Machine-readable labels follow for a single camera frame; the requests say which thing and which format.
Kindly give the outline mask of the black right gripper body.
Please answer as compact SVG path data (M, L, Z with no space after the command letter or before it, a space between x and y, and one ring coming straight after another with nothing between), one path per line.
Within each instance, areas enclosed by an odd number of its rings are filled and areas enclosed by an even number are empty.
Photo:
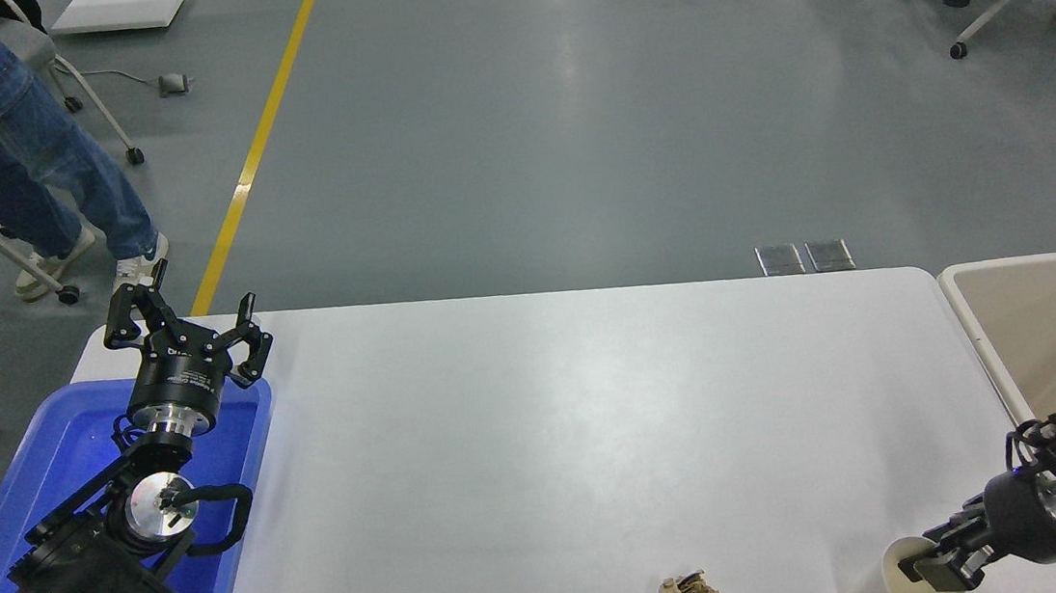
M982 497L997 552L1036 565L1056 562L1055 478L1002 472L986 483Z

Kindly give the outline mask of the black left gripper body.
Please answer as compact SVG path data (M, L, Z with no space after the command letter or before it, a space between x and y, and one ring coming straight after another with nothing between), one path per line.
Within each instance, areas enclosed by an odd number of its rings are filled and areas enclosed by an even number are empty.
M136 425L149 424L155 409L166 405L184 406L203 418L216 418L223 404L223 388L232 368L229 353L197 353L196 345L187 350L144 339L143 360L131 393L128 416Z

